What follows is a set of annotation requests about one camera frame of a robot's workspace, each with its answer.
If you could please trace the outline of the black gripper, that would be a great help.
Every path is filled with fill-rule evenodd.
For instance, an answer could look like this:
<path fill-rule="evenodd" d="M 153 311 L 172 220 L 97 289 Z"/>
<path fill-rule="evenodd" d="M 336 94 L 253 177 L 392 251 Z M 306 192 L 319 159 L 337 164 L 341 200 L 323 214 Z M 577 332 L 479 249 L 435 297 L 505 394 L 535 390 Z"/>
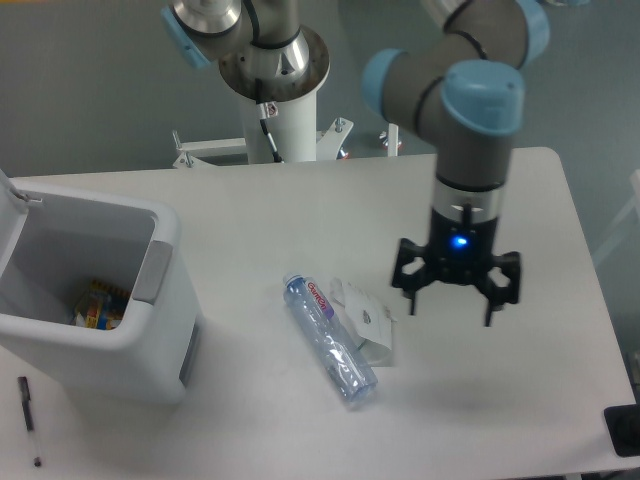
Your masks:
<path fill-rule="evenodd" d="M 491 326 L 494 312 L 520 301 L 521 254 L 493 255 L 497 226 L 498 218 L 465 225 L 433 208 L 427 245 L 400 239 L 391 286 L 409 300 L 411 316 L 418 291 L 436 281 L 477 286 L 487 299 L 485 327 Z"/>

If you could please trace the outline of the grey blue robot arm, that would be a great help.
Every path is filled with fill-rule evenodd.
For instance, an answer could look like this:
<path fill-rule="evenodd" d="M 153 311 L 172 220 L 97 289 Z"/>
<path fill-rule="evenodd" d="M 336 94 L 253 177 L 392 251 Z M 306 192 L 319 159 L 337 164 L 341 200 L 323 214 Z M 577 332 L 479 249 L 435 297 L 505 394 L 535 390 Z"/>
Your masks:
<path fill-rule="evenodd" d="M 514 134 L 522 122 L 520 71 L 550 37 L 534 1 L 435 1 L 442 30 L 429 50 L 378 52 L 367 63 L 369 108 L 436 149 L 429 237 L 399 243 L 391 284 L 408 299 L 433 282 L 475 287 L 489 312 L 520 297 L 521 258 L 493 253 Z M 301 23 L 295 1 L 171 1 L 170 37 L 196 68 L 217 63 L 245 101 L 253 163 L 313 161 L 313 120 L 287 113 L 328 75 L 324 41 Z"/>

